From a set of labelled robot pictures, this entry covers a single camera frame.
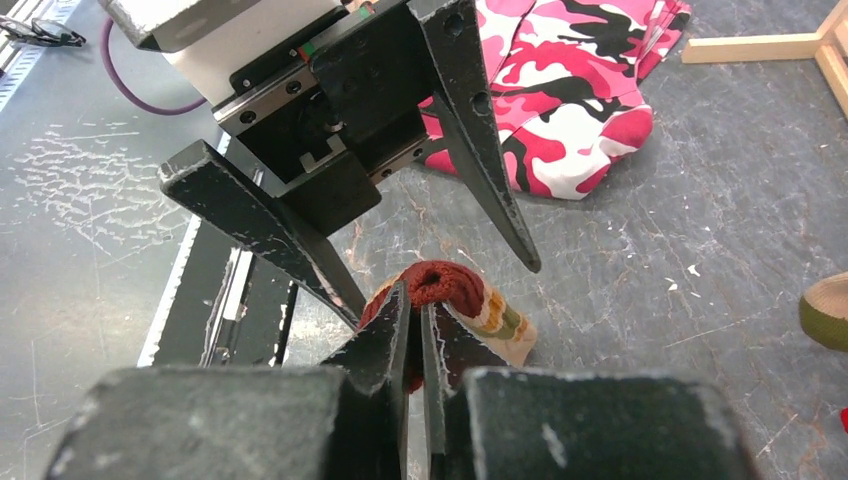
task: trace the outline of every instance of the gray marble tabletop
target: gray marble tabletop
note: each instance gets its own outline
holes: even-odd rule
[[[688,33],[705,37],[812,31],[836,2],[691,3]],[[86,1],[72,24],[101,21]],[[161,59],[115,45],[134,88],[191,99]],[[0,477],[18,479],[35,477],[92,382],[135,363],[187,219],[155,168],[217,135],[208,112],[134,110],[92,51],[49,53],[31,77],[0,115]],[[807,286],[848,270],[844,116],[810,61],[686,66],[675,51],[642,91],[651,140],[597,191],[520,197],[540,274],[462,184],[417,167],[332,241],[366,294],[422,258],[475,268],[538,327],[532,364],[698,372],[729,399],[764,478],[848,478],[848,355],[806,338],[796,311]],[[348,338],[317,301],[298,310],[290,363]]]

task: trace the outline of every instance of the wooden frame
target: wooden frame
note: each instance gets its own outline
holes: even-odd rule
[[[815,59],[848,116],[848,66],[843,55],[848,55],[848,0],[840,0],[815,33],[689,40],[683,63]]]

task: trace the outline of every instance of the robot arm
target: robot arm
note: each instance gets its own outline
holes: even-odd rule
[[[327,237],[380,202],[377,183],[428,156],[418,111],[428,98],[465,185],[521,261],[541,267],[506,179],[473,0],[382,0],[353,12],[335,0],[101,3],[286,184],[270,197],[201,141],[163,165],[164,193],[350,324],[364,297]]]

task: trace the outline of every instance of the screw hole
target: screw hole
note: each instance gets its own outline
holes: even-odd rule
[[[458,13],[451,14],[445,19],[445,33],[454,38],[458,37],[462,33],[462,28],[465,26],[464,23],[465,21],[462,15]]]
[[[256,121],[256,112],[254,112],[253,110],[247,110],[246,112],[242,112],[242,114],[239,115],[239,120],[241,121],[241,123],[244,124],[253,123]]]
[[[286,85],[286,92],[289,95],[294,95],[295,93],[299,92],[302,87],[303,86],[300,84],[300,82],[298,82],[297,80],[292,80],[288,83],[288,85]]]
[[[488,115],[492,112],[492,102],[489,101],[488,92],[480,92],[471,97],[471,106],[477,115]]]

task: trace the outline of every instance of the pink camouflage cloth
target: pink camouflage cloth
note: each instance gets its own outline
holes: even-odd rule
[[[579,200],[653,129],[639,82],[682,35],[677,0],[477,0],[483,57],[512,188]],[[432,100],[420,105],[436,150],[430,168],[456,175]]]

